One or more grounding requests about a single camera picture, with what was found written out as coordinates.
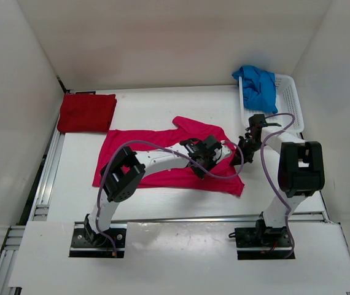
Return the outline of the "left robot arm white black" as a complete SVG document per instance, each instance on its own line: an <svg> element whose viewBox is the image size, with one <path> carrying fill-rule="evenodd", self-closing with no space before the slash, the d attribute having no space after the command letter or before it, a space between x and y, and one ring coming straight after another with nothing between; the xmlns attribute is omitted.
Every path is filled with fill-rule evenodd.
<svg viewBox="0 0 350 295"><path fill-rule="evenodd" d="M142 140L132 140L121 145L101 172L101 182L93 211L85 217L86 239L100 246L110 237L111 222L119 205L130 198L140 182L147 176L173 169L192 170L203 179L206 175L217 179L232 179L211 173L232 151L226 141L218 141L210 135L201 141L195 138L183 140L170 147Z"/></svg>

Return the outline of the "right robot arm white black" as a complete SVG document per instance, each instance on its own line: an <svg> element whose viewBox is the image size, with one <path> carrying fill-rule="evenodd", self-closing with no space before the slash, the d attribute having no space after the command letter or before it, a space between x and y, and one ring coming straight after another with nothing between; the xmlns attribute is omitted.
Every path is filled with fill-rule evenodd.
<svg viewBox="0 0 350 295"><path fill-rule="evenodd" d="M239 137L238 147L230 165L251 163L256 152L260 153L263 172L275 197L269 207L262 212L264 224L254 230L254 238L263 246L276 239L275 229L288 226L289 217L295 209L325 184L322 146L317 141L305 141L288 132L294 124L295 116L290 113L277 113L287 116L289 123L282 126L269 122L271 115L255 114L249 118L246 134ZM270 147L279 154L278 183L269 175L265 162L265 148Z"/></svg>

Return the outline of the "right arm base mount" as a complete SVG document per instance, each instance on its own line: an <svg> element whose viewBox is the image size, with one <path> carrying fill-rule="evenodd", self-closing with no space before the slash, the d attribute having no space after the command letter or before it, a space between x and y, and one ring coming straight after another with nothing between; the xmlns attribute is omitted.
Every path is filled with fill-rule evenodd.
<svg viewBox="0 0 350 295"><path fill-rule="evenodd" d="M228 237L235 240L239 261L295 259L286 226L267 227L257 220L255 227L237 227Z"/></svg>

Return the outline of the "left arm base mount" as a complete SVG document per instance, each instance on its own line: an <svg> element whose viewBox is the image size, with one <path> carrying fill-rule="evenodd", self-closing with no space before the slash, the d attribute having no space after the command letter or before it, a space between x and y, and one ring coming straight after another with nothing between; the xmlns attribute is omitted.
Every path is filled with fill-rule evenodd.
<svg viewBox="0 0 350 295"><path fill-rule="evenodd" d="M104 233L111 237L115 243L113 249L111 241L101 235L95 235L93 241L88 238L83 222L74 224L71 244L69 247L70 258L124 258L127 224L112 224Z"/></svg>

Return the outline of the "blue t-shirt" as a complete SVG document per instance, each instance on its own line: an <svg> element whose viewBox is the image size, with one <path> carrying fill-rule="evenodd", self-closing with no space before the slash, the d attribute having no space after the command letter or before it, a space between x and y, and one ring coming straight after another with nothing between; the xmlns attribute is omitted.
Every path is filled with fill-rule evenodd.
<svg viewBox="0 0 350 295"><path fill-rule="evenodd" d="M241 86L246 109L277 114L276 76L274 73L246 65L231 74Z"/></svg>

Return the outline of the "dark red t-shirt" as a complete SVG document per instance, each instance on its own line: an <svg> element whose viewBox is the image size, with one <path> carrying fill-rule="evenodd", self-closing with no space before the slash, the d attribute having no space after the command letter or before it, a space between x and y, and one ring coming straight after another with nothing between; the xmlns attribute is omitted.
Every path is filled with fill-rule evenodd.
<svg viewBox="0 0 350 295"><path fill-rule="evenodd" d="M57 130L60 133L106 133L117 104L115 94L65 94Z"/></svg>

